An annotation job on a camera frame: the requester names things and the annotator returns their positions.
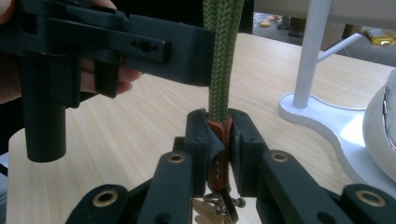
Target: braided cord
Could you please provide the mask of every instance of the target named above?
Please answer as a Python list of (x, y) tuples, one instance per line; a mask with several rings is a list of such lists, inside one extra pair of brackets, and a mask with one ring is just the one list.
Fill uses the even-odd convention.
[(216, 32), (212, 79), (209, 88), (210, 119), (228, 116), (233, 51), (244, 0), (204, 0), (205, 28)]

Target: metal ring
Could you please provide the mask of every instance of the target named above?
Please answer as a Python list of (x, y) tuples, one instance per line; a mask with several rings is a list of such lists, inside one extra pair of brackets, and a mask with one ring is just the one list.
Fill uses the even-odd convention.
[(170, 156), (170, 157), (168, 158), (168, 161), (170, 161), (170, 162), (172, 162), (172, 163), (178, 163), (178, 162), (184, 161), (184, 159), (185, 159), (185, 158), (184, 158), (183, 155), (175, 154), (175, 155)]
[(96, 207), (106, 207), (113, 204), (119, 198), (119, 194), (114, 189), (104, 190), (95, 195), (92, 200)]
[(289, 160), (289, 157), (283, 153), (274, 152), (273, 154), (271, 154), (271, 159), (273, 159), (274, 161), (285, 162)]
[(368, 203), (374, 207), (384, 207), (385, 205), (387, 205), (387, 202), (385, 202), (385, 199), (383, 197), (369, 190), (365, 190), (365, 189), (357, 190), (356, 196), (358, 196), (358, 198), (362, 202)]

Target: white round object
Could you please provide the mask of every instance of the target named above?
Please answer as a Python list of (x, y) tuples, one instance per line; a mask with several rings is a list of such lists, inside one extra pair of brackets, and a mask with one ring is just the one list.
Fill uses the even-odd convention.
[(364, 114), (363, 138), (375, 163), (396, 182), (396, 151), (385, 129), (384, 96), (386, 86), (373, 97)]

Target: green braided rope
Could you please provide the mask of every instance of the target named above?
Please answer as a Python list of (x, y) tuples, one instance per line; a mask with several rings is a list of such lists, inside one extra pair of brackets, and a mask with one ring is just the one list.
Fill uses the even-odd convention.
[(205, 28), (216, 32), (209, 115), (224, 122), (228, 116), (233, 51), (244, 0), (204, 0)]

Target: white stand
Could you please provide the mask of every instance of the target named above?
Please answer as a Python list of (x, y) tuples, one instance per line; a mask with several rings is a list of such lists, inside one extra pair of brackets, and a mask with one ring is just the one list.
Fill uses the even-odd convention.
[(295, 93), (282, 97), (279, 114), (326, 137), (353, 182), (369, 184), (396, 198), (396, 183), (375, 164), (364, 144), (365, 110), (329, 105), (310, 94), (317, 63), (360, 38), (353, 35), (319, 56), (330, 5), (331, 0), (310, 0)]

